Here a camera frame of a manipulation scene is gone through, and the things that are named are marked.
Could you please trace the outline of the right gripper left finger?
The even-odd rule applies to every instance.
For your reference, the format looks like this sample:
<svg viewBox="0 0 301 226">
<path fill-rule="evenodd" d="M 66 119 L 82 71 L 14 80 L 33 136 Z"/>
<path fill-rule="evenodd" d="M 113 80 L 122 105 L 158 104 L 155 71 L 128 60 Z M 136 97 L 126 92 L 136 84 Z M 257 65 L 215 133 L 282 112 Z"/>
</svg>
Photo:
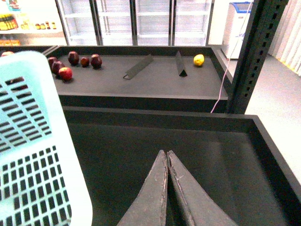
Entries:
<svg viewBox="0 0 301 226">
<path fill-rule="evenodd" d="M 166 224 L 168 163 L 160 150 L 137 197 L 119 226 L 164 226 Z"/>
</svg>

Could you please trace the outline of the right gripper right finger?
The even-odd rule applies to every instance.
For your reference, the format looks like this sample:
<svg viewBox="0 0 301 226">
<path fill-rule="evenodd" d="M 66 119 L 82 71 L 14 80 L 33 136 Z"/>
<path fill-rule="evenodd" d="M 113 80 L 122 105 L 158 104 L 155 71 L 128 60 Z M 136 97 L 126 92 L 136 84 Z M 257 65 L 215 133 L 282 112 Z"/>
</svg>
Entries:
<svg viewBox="0 0 301 226">
<path fill-rule="evenodd" d="M 188 226 L 236 226 L 207 194 L 173 151 L 167 152 L 169 177 L 180 216 Z"/>
</svg>

